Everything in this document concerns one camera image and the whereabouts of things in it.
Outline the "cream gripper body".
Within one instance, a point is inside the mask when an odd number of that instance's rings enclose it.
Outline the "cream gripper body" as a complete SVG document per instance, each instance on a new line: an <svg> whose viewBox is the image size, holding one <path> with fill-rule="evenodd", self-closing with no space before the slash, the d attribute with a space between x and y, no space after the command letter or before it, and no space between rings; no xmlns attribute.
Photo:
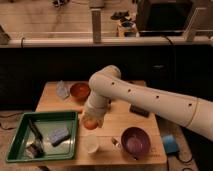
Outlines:
<svg viewBox="0 0 213 171"><path fill-rule="evenodd" d="M84 113L81 118L82 124L84 121L87 121L87 120L95 120L98 123L98 127L101 128L103 126L104 117L99 115L90 115L90 114Z"/></svg>

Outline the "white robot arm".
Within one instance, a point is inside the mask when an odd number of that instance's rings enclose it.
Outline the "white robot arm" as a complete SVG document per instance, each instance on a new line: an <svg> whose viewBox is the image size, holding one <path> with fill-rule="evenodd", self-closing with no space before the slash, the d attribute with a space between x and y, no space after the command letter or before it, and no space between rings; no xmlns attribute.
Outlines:
<svg viewBox="0 0 213 171"><path fill-rule="evenodd" d="M109 65L89 79L91 93L84 106L83 122L103 125L110 99L120 99L183 126L213 141L213 102L194 96L138 86L121 79L118 67Z"/></svg>

